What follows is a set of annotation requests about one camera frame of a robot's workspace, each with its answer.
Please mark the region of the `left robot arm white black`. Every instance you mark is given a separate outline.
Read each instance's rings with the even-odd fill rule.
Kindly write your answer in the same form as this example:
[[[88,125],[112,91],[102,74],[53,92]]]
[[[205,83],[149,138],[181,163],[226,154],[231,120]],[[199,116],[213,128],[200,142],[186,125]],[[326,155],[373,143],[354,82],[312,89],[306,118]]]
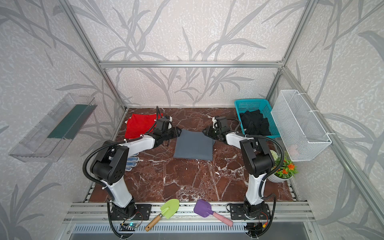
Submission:
[[[129,158],[140,152],[159,147],[164,141],[181,136],[182,130],[172,125],[169,116],[155,120],[149,133],[120,142],[105,141],[94,150],[83,163],[83,174],[92,182],[102,186],[110,199],[110,208],[119,217],[129,219],[136,212],[134,197],[129,192],[124,175]]]

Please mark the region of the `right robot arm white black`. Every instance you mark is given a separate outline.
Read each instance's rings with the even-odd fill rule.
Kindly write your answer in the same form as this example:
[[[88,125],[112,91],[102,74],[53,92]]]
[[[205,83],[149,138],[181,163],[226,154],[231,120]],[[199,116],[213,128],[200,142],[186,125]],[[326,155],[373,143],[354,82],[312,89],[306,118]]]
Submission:
[[[266,220],[273,218],[274,213],[270,211],[266,199],[271,197],[276,202],[276,195],[264,196],[265,182],[273,174],[272,168],[275,166],[275,158],[267,142],[276,145],[280,150],[281,156],[284,152],[277,141],[265,136],[243,135],[239,132],[231,131],[228,126],[227,118],[213,117],[213,125],[203,130],[205,136],[223,142],[229,146],[234,146],[242,151],[242,157],[247,172],[249,173],[248,190],[245,195],[244,205],[230,204],[231,218],[233,220],[256,219],[265,217]]]

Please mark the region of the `grey t-shirt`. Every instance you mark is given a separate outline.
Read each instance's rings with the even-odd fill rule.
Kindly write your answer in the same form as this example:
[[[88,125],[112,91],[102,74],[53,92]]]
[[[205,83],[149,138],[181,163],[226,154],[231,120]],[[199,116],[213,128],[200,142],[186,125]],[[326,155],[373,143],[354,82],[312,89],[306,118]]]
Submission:
[[[177,138],[174,158],[189,160],[213,161],[213,146],[215,140],[202,132],[182,130]]]

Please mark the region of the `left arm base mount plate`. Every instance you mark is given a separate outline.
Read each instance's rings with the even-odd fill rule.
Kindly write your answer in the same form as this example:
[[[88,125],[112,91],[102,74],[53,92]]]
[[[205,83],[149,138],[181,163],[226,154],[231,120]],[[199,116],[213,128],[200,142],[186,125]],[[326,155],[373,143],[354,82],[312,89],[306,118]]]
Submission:
[[[128,205],[125,208],[117,207],[112,204],[110,216],[112,221],[135,220],[147,221],[151,214],[151,204]]]

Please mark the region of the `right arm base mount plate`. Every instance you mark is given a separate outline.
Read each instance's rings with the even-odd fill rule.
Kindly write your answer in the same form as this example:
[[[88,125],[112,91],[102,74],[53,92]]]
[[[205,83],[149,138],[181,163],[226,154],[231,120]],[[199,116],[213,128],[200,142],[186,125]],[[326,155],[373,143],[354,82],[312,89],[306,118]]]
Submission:
[[[230,212],[232,220],[268,221],[271,218],[269,206],[264,202],[258,205],[230,203],[227,204],[227,210]]]

